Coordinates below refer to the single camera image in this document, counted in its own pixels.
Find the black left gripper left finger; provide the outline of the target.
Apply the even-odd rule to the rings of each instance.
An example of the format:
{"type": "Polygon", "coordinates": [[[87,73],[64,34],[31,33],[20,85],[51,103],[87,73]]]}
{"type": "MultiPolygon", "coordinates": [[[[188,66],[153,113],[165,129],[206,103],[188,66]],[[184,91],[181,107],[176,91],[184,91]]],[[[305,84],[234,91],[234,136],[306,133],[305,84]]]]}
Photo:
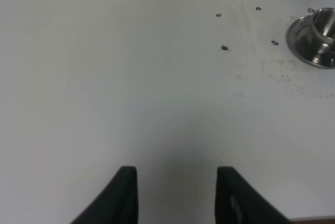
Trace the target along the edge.
{"type": "Polygon", "coordinates": [[[104,190],[73,223],[138,223],[138,178],[134,166],[122,166],[104,190]]]}

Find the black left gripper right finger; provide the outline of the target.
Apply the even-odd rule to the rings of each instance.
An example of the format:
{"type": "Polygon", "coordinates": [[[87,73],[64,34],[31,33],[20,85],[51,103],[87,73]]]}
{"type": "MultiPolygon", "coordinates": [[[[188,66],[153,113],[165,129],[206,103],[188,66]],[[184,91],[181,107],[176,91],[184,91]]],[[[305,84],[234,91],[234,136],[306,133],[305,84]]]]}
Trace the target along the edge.
{"type": "Polygon", "coordinates": [[[217,169],[215,223],[291,223],[233,167],[217,169]]]}

